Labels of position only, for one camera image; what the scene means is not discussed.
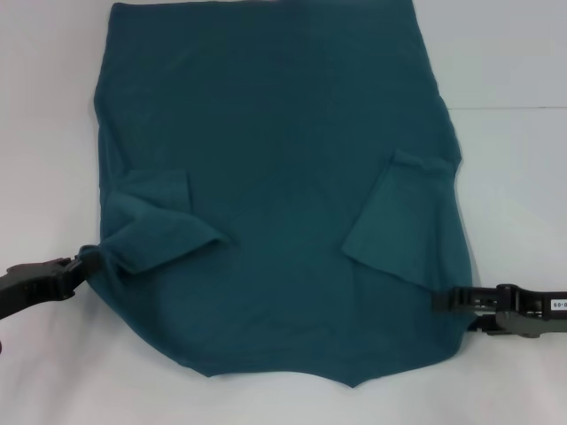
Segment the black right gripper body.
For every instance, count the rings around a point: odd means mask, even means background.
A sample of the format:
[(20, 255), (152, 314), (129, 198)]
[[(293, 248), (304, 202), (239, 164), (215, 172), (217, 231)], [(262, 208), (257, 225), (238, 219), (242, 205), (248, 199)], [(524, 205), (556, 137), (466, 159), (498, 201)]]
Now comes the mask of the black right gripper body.
[(565, 291), (531, 291), (511, 284), (496, 289), (495, 322), (507, 334), (538, 338), (566, 332)]

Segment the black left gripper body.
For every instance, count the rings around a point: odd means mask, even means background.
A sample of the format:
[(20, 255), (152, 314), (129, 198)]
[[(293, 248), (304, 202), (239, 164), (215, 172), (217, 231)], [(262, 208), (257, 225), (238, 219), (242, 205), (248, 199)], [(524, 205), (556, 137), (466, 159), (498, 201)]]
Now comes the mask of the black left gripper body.
[(64, 274), (70, 259), (26, 263), (9, 267), (1, 277), (1, 318), (31, 306), (69, 298)]

